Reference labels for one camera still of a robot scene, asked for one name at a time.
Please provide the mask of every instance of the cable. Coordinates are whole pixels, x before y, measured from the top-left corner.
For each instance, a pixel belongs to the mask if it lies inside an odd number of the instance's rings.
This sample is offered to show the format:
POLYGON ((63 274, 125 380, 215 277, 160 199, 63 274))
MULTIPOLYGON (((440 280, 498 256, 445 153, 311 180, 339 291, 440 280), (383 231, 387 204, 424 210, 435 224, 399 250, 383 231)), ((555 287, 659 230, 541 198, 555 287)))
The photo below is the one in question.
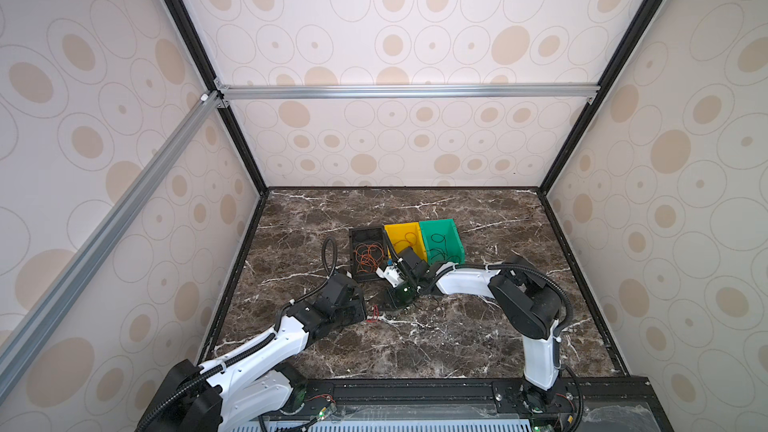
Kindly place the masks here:
POLYGON ((409 241, 407 238, 401 238, 400 240, 395 242, 395 247, 399 247, 400 250, 403 250, 406 247, 413 247, 413 242, 409 241), (398 244, 401 243, 401 242, 405 242, 408 245, 403 245, 402 247, 400 247, 398 244))
POLYGON ((427 252, 437 251, 437 253, 432 257, 435 260, 444 260, 448 261, 448 250, 445 247, 446 244, 446 236, 443 234, 432 234, 429 236, 429 241, 431 241, 433 244, 435 244, 435 247, 430 248, 427 252), (444 246, 442 248, 438 247, 437 244, 443 244, 444 246))
POLYGON ((379 320, 379 306, 374 304, 373 310, 371 311, 371 318, 367 319, 366 322, 377 322, 379 320))
POLYGON ((373 274, 386 260, 386 254, 384 248, 377 243, 360 244, 355 247, 355 260, 357 261, 356 274, 373 274))
MULTIPOLYGON (((270 332, 263 341, 259 342, 258 344, 255 344, 253 347, 248 348, 247 350, 244 350, 240 352, 238 355, 235 355, 232 358, 229 358, 224 361, 224 365, 227 367, 231 367, 232 365, 235 365, 237 362, 240 362, 241 360, 253 355, 254 353, 258 352, 259 350, 263 349, 269 342, 273 341, 276 337, 277 333, 280 331, 280 323, 283 321, 283 313, 285 310, 288 309, 292 305, 292 303, 295 302, 301 302, 302 300, 316 294, 319 292, 325 285, 328 283, 328 280, 331 278, 333 273, 336 271, 336 260, 339 257, 339 249, 336 246, 336 241, 333 240, 333 237, 327 237, 326 240, 322 243, 322 266, 325 268, 325 270, 328 272, 328 277, 326 277, 326 280, 323 281, 321 286, 313 289, 310 292, 307 292, 306 294, 302 295, 298 300, 293 302, 287 302, 285 305, 283 305, 282 308, 277 312, 277 317, 275 319, 275 326, 274 326, 274 332, 270 332), (332 252, 333 252, 333 259, 331 266, 328 265, 327 259, 326 259, 326 250, 328 248, 328 244, 332 245, 332 252)), ((138 425, 136 426, 136 432, 144 432, 149 425, 160 416, 160 414, 163 413, 165 409, 167 409, 169 406, 171 406, 174 402, 176 402, 178 399, 182 398, 186 395, 186 393, 197 387, 198 385, 202 384, 209 378, 212 378, 219 372, 223 371, 224 367, 222 367, 221 364, 218 364, 216 367, 206 370, 202 374, 198 375, 197 377, 190 379, 186 384, 181 385, 176 392, 174 392, 173 395, 168 397, 167 399, 163 400, 156 408, 153 408, 151 412, 149 412, 147 415, 144 416, 142 420, 139 421, 138 425)))
POLYGON ((562 300, 563 305, 565 306, 565 318, 562 322, 558 324, 557 327, 553 330, 553 335, 555 337, 560 337, 560 332, 570 325, 570 323, 573 321, 574 317, 574 307, 571 303, 571 299, 568 297, 568 294, 565 293, 565 291, 560 288, 559 285, 552 282, 552 279, 544 275, 543 273, 539 272, 538 270, 530 267, 526 267, 525 265, 520 264, 489 264, 489 265, 480 265, 480 264, 456 264, 453 267, 446 267, 443 270, 441 270, 435 278, 432 280, 432 282, 429 283, 429 285, 426 287, 426 292, 429 293, 431 290, 434 289, 434 287, 437 285, 437 282, 443 277, 443 275, 457 269, 457 268, 477 268, 481 270, 512 270, 512 271, 520 271, 520 272, 528 272, 532 275, 535 275, 536 277, 540 278, 544 282, 547 283, 550 287, 552 287, 552 290, 560 297, 560 300, 562 300))
POLYGON ((576 395, 578 397, 578 410, 576 412, 576 418, 574 419, 574 422, 571 424, 571 427, 568 428, 568 432, 574 432, 574 430, 576 430, 576 428, 581 424, 581 418, 584 415, 584 396, 581 395, 581 388, 578 385, 578 376, 574 374, 573 369, 569 365, 563 364, 563 366, 571 375, 571 378, 574 380, 574 386, 576 387, 576 395))
POLYGON ((562 394, 555 394, 555 395, 557 395, 558 397, 562 397, 563 399, 566 399, 568 401, 568 403, 571 405, 571 413, 572 414, 576 413, 576 406, 574 405, 574 403, 573 403, 573 401, 571 399, 565 397, 562 394))
POLYGON ((392 262, 397 262, 400 259, 400 256, 395 252, 395 246, 392 245, 392 240, 389 239, 389 235, 386 233, 384 234, 384 243, 386 244, 387 250, 389 250, 392 262))
POLYGON ((418 244, 418 236, 414 232, 406 232, 405 235, 403 235, 403 238, 408 241, 408 243, 413 247, 414 245, 418 244), (408 238, 408 235, 413 235, 413 240, 408 238))
MULTIPOLYGON (((306 399, 304 403, 309 402, 310 400, 319 399, 319 398, 324 398, 324 399, 328 400, 329 404, 333 404, 333 407, 331 408, 331 413, 328 414, 328 415, 331 415, 333 412, 336 411, 336 401, 333 399, 333 396, 331 394, 316 395, 313 398, 306 399)), ((326 411, 326 408, 322 408, 320 413, 317 416, 313 417, 312 419, 310 419, 309 422, 307 422, 305 424, 297 425, 295 427, 290 427, 290 428, 286 428, 286 429, 275 429, 275 432, 306 432, 307 429, 309 429, 314 424, 318 423, 321 420, 324 420, 325 417, 327 417, 327 416, 324 416, 325 411, 326 411)), ((262 428, 262 432, 266 432, 266 427, 264 427, 262 425, 263 422, 264 422, 264 419, 261 416, 259 416, 259 425, 261 425, 261 427, 263 427, 262 428)))
MULTIPOLYGON (((271 342, 275 338, 275 333, 270 332, 269 335, 267 335, 263 341, 259 342, 252 348, 249 348, 247 350, 244 350, 240 352, 238 355, 227 359, 224 361, 224 364, 229 367, 231 365, 236 364, 237 362, 240 362, 241 360, 245 359, 246 357, 249 357, 253 355, 254 353, 258 352, 259 350, 263 349, 269 342, 271 342)), ((138 423, 136 426, 136 432, 144 432, 147 427, 149 427, 149 424, 151 424, 156 418, 160 416, 160 414, 163 413, 165 409, 167 409, 173 402, 177 401, 178 399, 182 398, 186 395, 186 393, 196 388, 198 385, 202 384, 209 378, 212 378, 219 372, 221 372, 224 368, 221 366, 221 364, 218 364, 216 367, 206 370, 204 373, 198 375, 197 377, 191 379, 186 384, 181 385, 180 388, 176 390, 176 392, 168 397, 167 399, 163 400, 159 403, 159 405, 156 408, 153 408, 151 412, 149 412, 147 415, 144 416, 143 419, 138 423)))
POLYGON ((285 314, 286 310, 288 310, 288 307, 290 307, 294 303, 301 302, 302 300, 304 300, 304 299, 306 299, 308 297, 312 297, 314 294, 319 292, 323 287, 326 286, 326 284, 328 284, 329 279, 331 278, 333 273, 336 271, 336 260, 339 258, 339 248, 336 246, 336 241, 333 240, 333 237, 326 237, 326 240, 322 242, 322 248, 320 250, 320 254, 322 255, 322 266, 326 270, 326 272, 328 272, 328 276, 326 277, 326 280, 322 281, 322 283, 318 287, 316 287, 313 290, 305 293, 304 295, 302 295, 298 299, 296 299, 294 301, 288 301, 288 302, 284 303, 283 307, 281 307, 276 312, 276 315, 275 315, 275 324, 274 324, 275 332, 279 332, 280 331, 280 324, 282 324, 282 322, 283 322, 283 315, 285 314), (327 249, 328 249, 328 244, 332 245, 332 252, 333 252, 333 255, 332 255, 333 256, 333 262, 332 262, 332 265, 330 267, 328 265, 327 258, 326 258, 326 252, 327 252, 327 249))

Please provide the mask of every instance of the wallpaper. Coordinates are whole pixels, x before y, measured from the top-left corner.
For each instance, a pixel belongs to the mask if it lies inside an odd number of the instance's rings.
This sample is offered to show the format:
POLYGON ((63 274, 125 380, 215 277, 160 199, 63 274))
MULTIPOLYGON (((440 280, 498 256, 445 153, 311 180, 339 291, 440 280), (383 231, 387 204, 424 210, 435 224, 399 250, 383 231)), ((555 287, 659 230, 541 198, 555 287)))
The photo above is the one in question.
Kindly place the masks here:
POLYGON ((216 111, 0 406, 0 431, 132 432, 197 361, 256 191, 216 111))
POLYGON ((268 186, 538 186, 586 99, 232 103, 268 186))
POLYGON ((235 85, 596 81, 642 0, 185 0, 235 85))
POLYGON ((768 0, 669 0, 550 200, 678 432, 768 423, 768 0))
POLYGON ((0 0, 0 344, 187 111, 158 0, 0 0))

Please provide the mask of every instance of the plastic storage bin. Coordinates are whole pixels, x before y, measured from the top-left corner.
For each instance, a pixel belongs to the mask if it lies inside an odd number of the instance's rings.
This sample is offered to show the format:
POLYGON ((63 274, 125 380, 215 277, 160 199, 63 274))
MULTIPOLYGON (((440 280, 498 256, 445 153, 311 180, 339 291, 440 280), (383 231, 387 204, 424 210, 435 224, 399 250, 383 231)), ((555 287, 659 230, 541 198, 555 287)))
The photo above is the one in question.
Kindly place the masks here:
POLYGON ((391 224, 384 226, 384 229, 386 234, 389 235, 389 240, 392 241, 395 252, 399 254, 404 248, 413 247, 416 255, 422 260, 427 260, 427 250, 424 246, 422 230, 418 226, 418 222, 391 224))
POLYGON ((376 266, 381 262, 382 268, 387 260, 386 244, 384 243, 384 227, 367 226, 350 229, 350 271, 352 278, 358 282, 377 280, 376 266))
POLYGON ((422 230, 428 264, 440 261, 464 263, 464 245, 452 218, 427 220, 419 222, 418 226, 422 230))

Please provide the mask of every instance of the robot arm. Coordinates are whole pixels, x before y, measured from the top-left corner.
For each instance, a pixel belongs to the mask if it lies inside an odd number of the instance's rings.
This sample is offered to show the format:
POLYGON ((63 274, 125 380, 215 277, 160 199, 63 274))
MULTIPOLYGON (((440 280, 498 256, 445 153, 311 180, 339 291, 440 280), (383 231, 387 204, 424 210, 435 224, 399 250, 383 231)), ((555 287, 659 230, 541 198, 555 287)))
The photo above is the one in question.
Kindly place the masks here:
POLYGON ((440 294, 471 294, 495 299, 512 326, 523 335, 525 379, 542 391, 552 388, 560 369, 560 323, 562 300, 545 282, 543 286, 513 270, 456 268, 447 263, 435 271, 440 294), (518 283, 523 282, 525 291, 518 283))
POLYGON ((317 295, 311 295, 286 304, 273 327, 222 357, 198 368, 188 360, 175 365, 137 432, 226 432, 292 398, 298 407, 306 380, 280 362, 331 331, 366 318, 360 286, 344 274, 332 273, 317 295))
POLYGON ((523 335, 524 402, 542 410, 554 400, 560 364, 560 331, 571 322, 573 308, 566 293, 520 255, 503 264, 438 262, 428 267, 406 248, 379 276, 393 287, 393 304, 411 301, 406 292, 416 283, 418 294, 473 294, 493 298, 512 326, 523 335), (560 316, 565 306, 565 317, 560 316))

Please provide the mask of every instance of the marble surface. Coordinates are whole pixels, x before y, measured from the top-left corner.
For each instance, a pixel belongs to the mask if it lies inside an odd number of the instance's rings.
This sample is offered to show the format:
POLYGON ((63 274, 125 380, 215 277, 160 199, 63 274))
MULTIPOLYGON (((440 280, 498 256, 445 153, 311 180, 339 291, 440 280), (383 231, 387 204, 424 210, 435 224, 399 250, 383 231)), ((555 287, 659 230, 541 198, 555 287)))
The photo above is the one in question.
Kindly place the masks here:
MULTIPOLYGON (((453 218, 466 262, 523 255, 570 294, 575 320, 562 359, 582 377, 615 374, 543 207, 520 190, 278 189, 272 191, 224 322, 216 356, 272 325, 275 311, 322 282, 327 235, 349 260, 350 227, 453 218)), ((366 300, 384 286, 364 282, 366 300)), ((492 301, 420 298, 374 322, 335 331, 290 362, 308 378, 503 378, 523 374, 522 336, 492 301)))

